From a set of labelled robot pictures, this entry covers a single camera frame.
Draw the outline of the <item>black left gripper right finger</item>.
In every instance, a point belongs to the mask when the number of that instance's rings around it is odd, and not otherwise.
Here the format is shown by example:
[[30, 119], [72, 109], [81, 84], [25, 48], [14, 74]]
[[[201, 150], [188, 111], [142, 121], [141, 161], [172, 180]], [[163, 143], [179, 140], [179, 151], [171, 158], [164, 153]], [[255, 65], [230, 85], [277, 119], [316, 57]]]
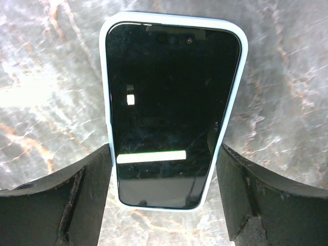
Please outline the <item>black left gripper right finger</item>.
[[272, 172], [223, 144], [216, 172], [236, 245], [327, 245], [327, 190]]

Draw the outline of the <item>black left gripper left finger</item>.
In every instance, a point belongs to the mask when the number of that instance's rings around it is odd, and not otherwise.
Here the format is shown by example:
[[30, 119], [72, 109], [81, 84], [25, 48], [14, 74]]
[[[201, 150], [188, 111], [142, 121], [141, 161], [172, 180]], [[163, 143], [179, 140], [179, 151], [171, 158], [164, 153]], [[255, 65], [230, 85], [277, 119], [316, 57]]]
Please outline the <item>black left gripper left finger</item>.
[[103, 145], [48, 176], [1, 191], [1, 245], [97, 245], [112, 164]]

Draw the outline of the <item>smartphone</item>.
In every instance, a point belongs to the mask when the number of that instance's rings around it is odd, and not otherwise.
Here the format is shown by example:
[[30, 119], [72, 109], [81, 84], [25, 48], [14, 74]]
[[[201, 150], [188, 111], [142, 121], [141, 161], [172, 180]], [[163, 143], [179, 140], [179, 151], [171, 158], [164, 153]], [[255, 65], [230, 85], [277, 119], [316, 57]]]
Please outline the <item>smartphone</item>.
[[127, 208], [204, 204], [248, 54], [227, 20], [126, 11], [99, 54], [116, 198]]

